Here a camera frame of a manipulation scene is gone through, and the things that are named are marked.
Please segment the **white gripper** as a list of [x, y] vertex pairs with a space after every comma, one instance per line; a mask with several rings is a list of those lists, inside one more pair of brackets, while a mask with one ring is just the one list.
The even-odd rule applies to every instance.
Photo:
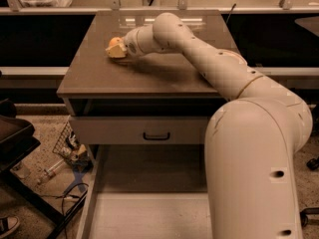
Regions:
[[144, 53], [141, 50], [139, 43], [138, 43], [138, 32], [139, 29], [134, 29], [130, 32], [128, 32], [124, 37], [124, 44], [117, 44], [114, 46], [110, 46], [106, 49], [107, 55], [110, 58], [115, 58], [115, 59], [121, 59], [124, 58], [128, 54], [131, 57], [140, 57]]

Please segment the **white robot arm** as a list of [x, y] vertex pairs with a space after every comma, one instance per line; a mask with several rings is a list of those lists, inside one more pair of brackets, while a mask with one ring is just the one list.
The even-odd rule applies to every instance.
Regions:
[[303, 239], [293, 156], [310, 137], [312, 116], [299, 96], [171, 13], [113, 38], [106, 52], [114, 60], [180, 53], [225, 98], [204, 141], [213, 239]]

